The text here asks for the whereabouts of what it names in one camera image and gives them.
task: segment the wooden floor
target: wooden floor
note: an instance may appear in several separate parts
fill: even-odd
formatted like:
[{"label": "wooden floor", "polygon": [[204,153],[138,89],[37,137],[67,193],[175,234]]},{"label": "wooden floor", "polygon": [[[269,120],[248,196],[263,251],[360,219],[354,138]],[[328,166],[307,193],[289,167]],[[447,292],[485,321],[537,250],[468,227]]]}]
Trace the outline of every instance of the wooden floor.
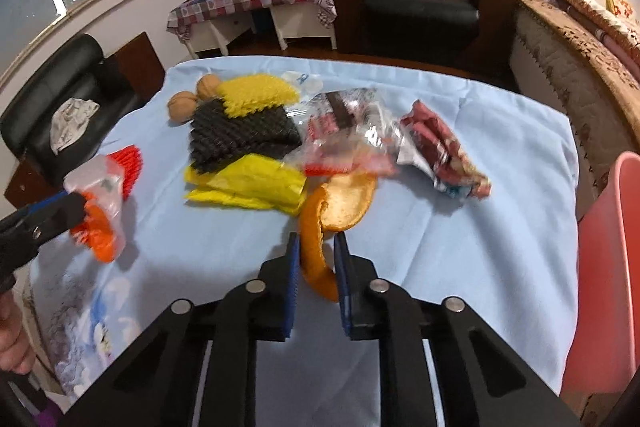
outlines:
[{"label": "wooden floor", "polygon": [[[400,58],[378,57],[373,55],[352,55],[343,54],[331,49],[331,42],[328,38],[313,39],[290,39],[287,41],[289,47],[285,51],[280,49],[275,33],[265,33],[253,35],[246,33],[234,42],[229,44],[231,55],[269,55],[274,57],[297,57],[297,58],[317,58],[320,60],[342,60],[345,62],[364,62],[366,64],[380,64],[382,66],[394,66],[398,68],[409,68],[412,70],[434,71],[436,73],[450,74],[462,78],[480,80],[492,86],[501,87],[517,92],[513,75],[507,78],[489,78],[468,71],[436,66],[426,62],[415,62],[413,60],[401,60]],[[219,57],[220,51],[198,53],[200,58]]]}]

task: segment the gray cloth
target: gray cloth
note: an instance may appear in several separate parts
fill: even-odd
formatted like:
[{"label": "gray cloth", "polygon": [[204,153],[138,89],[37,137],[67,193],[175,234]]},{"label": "gray cloth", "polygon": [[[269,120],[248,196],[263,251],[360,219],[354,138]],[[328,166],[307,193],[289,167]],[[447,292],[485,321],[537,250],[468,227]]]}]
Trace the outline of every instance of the gray cloth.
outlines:
[{"label": "gray cloth", "polygon": [[51,150],[58,155],[64,148],[77,142],[89,125],[89,119],[100,109],[93,100],[70,98],[51,118]]}]

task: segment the black leather armchair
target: black leather armchair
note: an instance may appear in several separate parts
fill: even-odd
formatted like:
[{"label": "black leather armchair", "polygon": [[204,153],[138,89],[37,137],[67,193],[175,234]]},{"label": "black leather armchair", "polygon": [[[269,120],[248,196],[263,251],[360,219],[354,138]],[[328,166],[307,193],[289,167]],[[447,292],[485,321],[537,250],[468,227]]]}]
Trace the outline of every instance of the black leather armchair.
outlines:
[{"label": "black leather armchair", "polygon": [[516,0],[334,0],[338,51],[508,71]]},{"label": "black leather armchair", "polygon": [[[82,137],[54,155],[51,118],[69,98],[91,99],[100,109]],[[104,59],[100,44],[79,34],[51,55],[18,92],[0,117],[0,133],[17,158],[26,156],[46,182],[59,187],[67,173],[95,154],[120,118],[143,105],[117,63]]]},{"label": "black leather armchair", "polygon": [[477,0],[365,0],[365,10],[375,53],[442,62],[479,34]]}]

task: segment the finger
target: finger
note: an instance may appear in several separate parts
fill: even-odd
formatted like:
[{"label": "finger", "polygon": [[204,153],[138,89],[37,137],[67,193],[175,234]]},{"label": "finger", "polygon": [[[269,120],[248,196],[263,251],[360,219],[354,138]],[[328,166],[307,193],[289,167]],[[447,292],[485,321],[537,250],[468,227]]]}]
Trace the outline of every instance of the finger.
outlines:
[{"label": "finger", "polygon": [[0,295],[0,321],[5,321],[9,318],[13,305],[14,293],[11,290]]},{"label": "finger", "polygon": [[22,330],[22,312],[14,304],[9,318],[0,322],[0,355],[15,344],[20,330]]},{"label": "finger", "polygon": [[22,359],[16,367],[14,367],[14,373],[18,373],[20,375],[26,375],[28,372],[33,369],[33,365],[36,363],[36,352],[33,350],[33,347],[29,346],[27,350],[27,354]]},{"label": "finger", "polygon": [[16,365],[22,362],[29,350],[29,337],[24,330],[20,331],[15,344],[0,355],[0,369],[11,371]]}]

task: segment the black sponge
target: black sponge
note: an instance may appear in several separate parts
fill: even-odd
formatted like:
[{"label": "black sponge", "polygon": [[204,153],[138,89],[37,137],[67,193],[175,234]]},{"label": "black sponge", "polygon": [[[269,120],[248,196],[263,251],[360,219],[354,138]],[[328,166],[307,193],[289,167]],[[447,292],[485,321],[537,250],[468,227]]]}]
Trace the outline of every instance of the black sponge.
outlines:
[{"label": "black sponge", "polygon": [[300,134],[283,107],[229,118],[221,100],[197,108],[191,131],[191,160],[197,172],[216,172],[249,153],[283,158],[300,147]]}]

